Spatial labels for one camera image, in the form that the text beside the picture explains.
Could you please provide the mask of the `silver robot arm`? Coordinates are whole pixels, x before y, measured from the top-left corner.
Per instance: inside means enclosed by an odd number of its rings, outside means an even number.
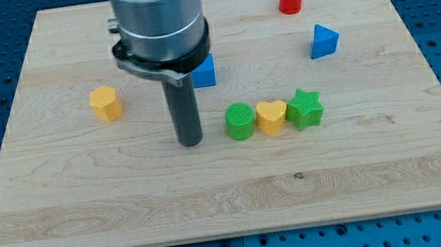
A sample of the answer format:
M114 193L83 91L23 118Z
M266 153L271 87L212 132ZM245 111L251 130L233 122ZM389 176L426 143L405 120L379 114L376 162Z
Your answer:
M209 27L201 0L109 0L119 33L112 53L120 69L180 87L207 58Z

